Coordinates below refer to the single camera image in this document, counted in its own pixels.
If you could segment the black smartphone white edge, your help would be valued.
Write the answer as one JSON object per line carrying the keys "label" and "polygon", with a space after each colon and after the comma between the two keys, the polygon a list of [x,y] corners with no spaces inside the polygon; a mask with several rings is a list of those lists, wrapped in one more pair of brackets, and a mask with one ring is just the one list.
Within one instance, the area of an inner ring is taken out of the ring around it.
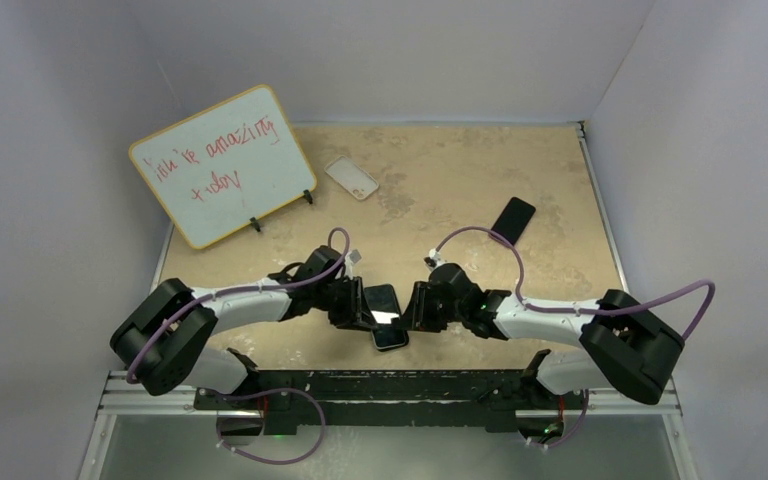
{"label": "black smartphone white edge", "polygon": [[375,320],[381,317],[401,316],[401,308],[394,287],[382,284],[365,287],[366,297]]}

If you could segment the black phone case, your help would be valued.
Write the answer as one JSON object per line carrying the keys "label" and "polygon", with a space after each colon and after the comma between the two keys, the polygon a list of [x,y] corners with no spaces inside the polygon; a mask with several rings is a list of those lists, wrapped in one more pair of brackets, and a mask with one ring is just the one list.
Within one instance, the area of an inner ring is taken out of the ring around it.
{"label": "black phone case", "polygon": [[408,332],[400,326],[398,316],[377,318],[371,337],[374,348],[379,352],[406,347],[410,341]]}

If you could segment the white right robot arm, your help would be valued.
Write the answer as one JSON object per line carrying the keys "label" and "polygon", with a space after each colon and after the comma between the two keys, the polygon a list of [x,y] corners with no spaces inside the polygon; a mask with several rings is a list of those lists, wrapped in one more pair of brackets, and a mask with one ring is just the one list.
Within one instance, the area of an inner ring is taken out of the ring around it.
{"label": "white right robot arm", "polygon": [[657,404],[685,346],[684,338],[629,294],[608,290],[578,302],[525,304],[508,290],[482,289],[457,264],[444,263],[415,282],[403,330],[441,332],[459,323],[483,339],[538,339],[567,345],[524,376],[521,392],[544,407],[571,391],[612,387],[645,405]]}

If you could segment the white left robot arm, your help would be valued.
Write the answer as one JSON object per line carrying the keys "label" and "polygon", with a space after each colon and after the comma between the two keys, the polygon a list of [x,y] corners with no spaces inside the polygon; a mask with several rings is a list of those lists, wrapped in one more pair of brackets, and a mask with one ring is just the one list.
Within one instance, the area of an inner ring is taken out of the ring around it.
{"label": "white left robot arm", "polygon": [[244,409],[257,399],[256,366],[242,354],[209,346],[209,338],[312,310],[326,313],[338,329],[376,327],[361,279],[349,275],[345,255],[325,245],[306,261],[254,283],[207,289],[164,280],[114,331],[109,345],[125,363],[127,381],[153,396],[192,386],[217,391],[232,408]]}

